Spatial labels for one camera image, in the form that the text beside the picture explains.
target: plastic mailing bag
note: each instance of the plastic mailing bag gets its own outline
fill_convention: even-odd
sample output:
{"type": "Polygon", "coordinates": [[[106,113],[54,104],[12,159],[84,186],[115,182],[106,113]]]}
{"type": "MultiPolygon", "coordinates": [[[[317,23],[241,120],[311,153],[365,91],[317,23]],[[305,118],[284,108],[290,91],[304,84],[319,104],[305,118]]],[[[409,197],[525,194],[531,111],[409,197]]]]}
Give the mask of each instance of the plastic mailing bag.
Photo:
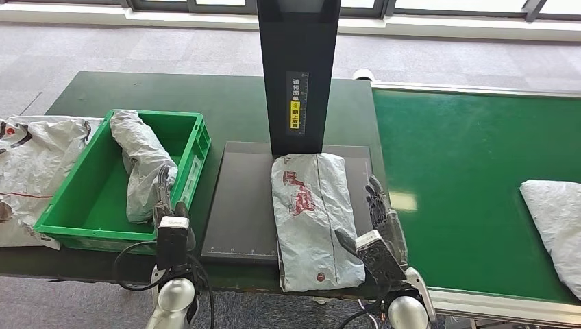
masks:
{"type": "Polygon", "coordinates": [[[581,184],[528,180],[521,194],[561,282],[581,300],[581,184]]]}
{"type": "Polygon", "coordinates": [[[117,110],[109,124],[113,138],[123,149],[123,164],[129,174],[127,219],[130,223],[145,223],[152,218],[153,206],[159,201],[155,184],[161,167],[169,166],[167,183],[171,188],[177,166],[137,111],[117,110]]]}
{"type": "Polygon", "coordinates": [[[0,119],[0,247],[57,241],[32,230],[102,119],[0,119]]]}
{"type": "Polygon", "coordinates": [[[361,284],[363,264],[334,234],[342,228],[356,238],[345,160],[332,154],[290,154],[276,159],[271,178],[282,290],[361,284]]]}

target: black vertical pole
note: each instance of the black vertical pole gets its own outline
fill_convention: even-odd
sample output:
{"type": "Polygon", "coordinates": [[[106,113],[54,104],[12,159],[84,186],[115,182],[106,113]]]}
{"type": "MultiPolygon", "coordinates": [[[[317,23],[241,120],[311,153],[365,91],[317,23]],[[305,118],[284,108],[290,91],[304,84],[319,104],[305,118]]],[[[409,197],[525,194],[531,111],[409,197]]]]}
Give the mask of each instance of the black vertical pole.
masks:
{"type": "Polygon", "coordinates": [[[272,153],[320,153],[341,0],[257,0],[272,153]]]}

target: black cable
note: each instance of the black cable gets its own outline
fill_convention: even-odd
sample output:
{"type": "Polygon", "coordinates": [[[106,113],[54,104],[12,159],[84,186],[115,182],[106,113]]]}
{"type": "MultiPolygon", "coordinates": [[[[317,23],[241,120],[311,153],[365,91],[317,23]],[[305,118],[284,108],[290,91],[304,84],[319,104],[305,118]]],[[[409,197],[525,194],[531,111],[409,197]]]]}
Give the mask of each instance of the black cable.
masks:
{"type": "Polygon", "coordinates": [[[148,289],[151,289],[151,288],[157,286],[162,280],[165,280],[167,278],[167,276],[169,275],[170,269],[166,269],[165,272],[162,274],[161,278],[159,278],[154,283],[148,284],[147,286],[135,286],[135,285],[127,284],[124,281],[122,281],[121,278],[119,277],[119,261],[120,261],[120,259],[122,259],[122,257],[124,257],[124,255],[126,255],[127,253],[129,253],[130,251],[132,251],[133,249],[135,249],[137,247],[142,247],[144,245],[155,245],[155,244],[157,244],[157,241],[143,241],[143,242],[135,243],[134,245],[130,245],[129,247],[125,248],[122,252],[119,253],[119,255],[117,255],[117,258],[115,258],[115,262],[113,263],[113,278],[115,279],[115,282],[117,282],[118,285],[120,285],[123,288],[130,290],[130,291],[145,291],[145,290],[148,290],[148,289]]]}
{"type": "Polygon", "coordinates": [[[212,290],[212,286],[210,286],[210,277],[208,276],[208,272],[206,269],[203,268],[201,262],[195,258],[193,255],[189,255],[190,259],[195,263],[196,267],[201,272],[202,280],[206,283],[208,287],[208,295],[210,296],[210,329],[214,329],[214,291],[212,290]]]}
{"type": "Polygon", "coordinates": [[[378,307],[381,304],[382,300],[385,299],[385,297],[389,293],[389,289],[391,289],[391,285],[387,288],[387,290],[385,290],[384,293],[379,293],[377,299],[375,299],[375,301],[372,304],[367,305],[365,307],[365,309],[362,309],[359,312],[357,312],[357,313],[353,314],[352,316],[348,317],[347,319],[345,319],[345,321],[339,326],[338,329],[343,329],[351,321],[357,319],[361,315],[365,315],[365,314],[369,313],[369,311],[371,311],[374,308],[378,307]]]}

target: white bag on conveyor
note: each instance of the white bag on conveyor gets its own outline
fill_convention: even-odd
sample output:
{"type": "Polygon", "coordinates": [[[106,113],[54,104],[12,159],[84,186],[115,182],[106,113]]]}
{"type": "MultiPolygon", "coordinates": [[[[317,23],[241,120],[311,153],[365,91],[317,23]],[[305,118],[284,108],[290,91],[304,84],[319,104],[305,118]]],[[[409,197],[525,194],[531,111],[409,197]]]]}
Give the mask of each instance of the white bag on conveyor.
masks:
{"type": "Polygon", "coordinates": [[[54,116],[0,119],[0,247],[60,248],[32,227],[102,121],[54,116]]]}
{"type": "Polygon", "coordinates": [[[559,279],[581,300],[581,184],[528,180],[521,194],[559,279]]]}
{"type": "Polygon", "coordinates": [[[168,188],[177,175],[177,166],[153,130],[143,123],[135,110],[117,110],[109,120],[111,134],[123,149],[123,164],[129,174],[127,219],[144,223],[151,219],[158,196],[156,186],[163,165],[169,166],[168,188]]]}
{"type": "Polygon", "coordinates": [[[356,238],[345,159],[333,154],[289,154],[272,167],[273,205],[283,291],[338,289],[365,280],[359,259],[334,231],[356,238]]]}

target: table edge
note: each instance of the table edge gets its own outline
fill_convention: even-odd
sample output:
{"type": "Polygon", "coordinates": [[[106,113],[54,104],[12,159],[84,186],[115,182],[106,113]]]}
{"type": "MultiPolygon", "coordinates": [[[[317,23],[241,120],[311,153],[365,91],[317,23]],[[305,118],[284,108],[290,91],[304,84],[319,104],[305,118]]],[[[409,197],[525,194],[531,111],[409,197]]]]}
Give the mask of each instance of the table edge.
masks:
{"type": "Polygon", "coordinates": [[[461,93],[491,96],[512,95],[525,97],[581,98],[581,93],[563,91],[523,90],[517,88],[476,87],[452,84],[407,84],[402,82],[372,82],[371,90],[461,93]]]}

